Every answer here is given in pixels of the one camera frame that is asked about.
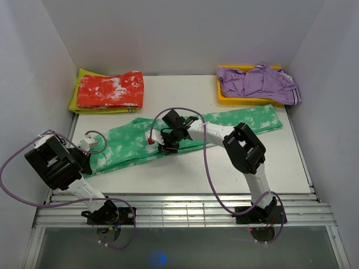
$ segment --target purple shirt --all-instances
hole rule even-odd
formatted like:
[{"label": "purple shirt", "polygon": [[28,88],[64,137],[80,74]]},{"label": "purple shirt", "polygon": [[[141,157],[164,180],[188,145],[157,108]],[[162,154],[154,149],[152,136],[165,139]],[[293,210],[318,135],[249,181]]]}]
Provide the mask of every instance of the purple shirt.
[{"label": "purple shirt", "polygon": [[297,84],[283,69],[274,70],[258,64],[245,73],[239,69],[217,67],[217,77],[226,97],[270,98],[285,105],[301,102]]}]

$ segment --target yellow tray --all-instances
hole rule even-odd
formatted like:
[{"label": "yellow tray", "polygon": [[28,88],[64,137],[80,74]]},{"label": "yellow tray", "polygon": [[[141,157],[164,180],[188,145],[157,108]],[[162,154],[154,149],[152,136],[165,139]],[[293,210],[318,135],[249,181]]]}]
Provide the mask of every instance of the yellow tray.
[{"label": "yellow tray", "polygon": [[[240,69],[244,72],[247,72],[254,68],[254,66],[225,66],[220,65],[221,67],[227,67],[227,68],[236,68]],[[272,66],[273,69],[279,70],[281,69],[280,66]],[[226,97],[222,94],[220,90],[220,83],[217,78],[217,91],[218,91],[218,101],[221,105],[266,105],[266,104],[272,104],[274,106],[284,106],[283,104],[274,101],[272,99],[268,98],[236,98],[236,97]]]}]

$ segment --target folded red garment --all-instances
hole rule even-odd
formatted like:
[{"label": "folded red garment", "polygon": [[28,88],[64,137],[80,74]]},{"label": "folded red garment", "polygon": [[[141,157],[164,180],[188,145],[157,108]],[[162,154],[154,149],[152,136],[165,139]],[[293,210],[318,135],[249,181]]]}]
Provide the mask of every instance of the folded red garment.
[{"label": "folded red garment", "polygon": [[141,72],[131,71],[119,76],[84,75],[77,93],[81,108],[142,108],[144,78]]}]

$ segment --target tie-dye fabric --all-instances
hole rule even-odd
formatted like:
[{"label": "tie-dye fabric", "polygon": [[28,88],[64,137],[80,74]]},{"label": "tie-dye fabric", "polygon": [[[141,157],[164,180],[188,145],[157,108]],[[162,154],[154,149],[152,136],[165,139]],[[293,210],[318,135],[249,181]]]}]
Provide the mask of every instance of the tie-dye fabric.
[{"label": "tie-dye fabric", "polygon": [[[283,127],[272,105],[256,106],[248,109],[237,109],[227,112],[204,114],[206,121],[224,126],[236,126],[240,122],[247,123],[258,135]],[[145,132],[151,127],[152,119],[137,118],[131,123],[109,130],[105,136],[108,141],[107,149],[98,155],[91,155],[90,165],[93,175],[109,173],[118,169],[147,161],[163,158],[166,155],[158,152],[158,145],[148,145]],[[161,130],[167,125],[158,119],[154,128]],[[93,151],[103,148],[101,137],[97,137],[99,146]],[[203,148],[202,141],[183,140],[179,143],[179,153],[185,153]]]}]

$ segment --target white wall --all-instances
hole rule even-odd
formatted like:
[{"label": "white wall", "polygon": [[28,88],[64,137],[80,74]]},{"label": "white wall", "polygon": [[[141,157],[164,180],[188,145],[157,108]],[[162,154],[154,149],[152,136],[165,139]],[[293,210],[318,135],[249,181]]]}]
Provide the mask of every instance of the white wall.
[{"label": "white wall", "polygon": [[291,110],[319,197],[330,202],[359,268],[359,7],[326,0],[290,65],[302,104]]},{"label": "white wall", "polygon": [[43,0],[77,67],[209,74],[288,66],[324,0]]},{"label": "white wall", "polygon": [[[76,67],[40,0],[0,0],[0,163],[46,129],[67,134]],[[47,187],[23,154],[5,185],[42,203]],[[21,268],[35,208],[0,190],[0,268]]]}]

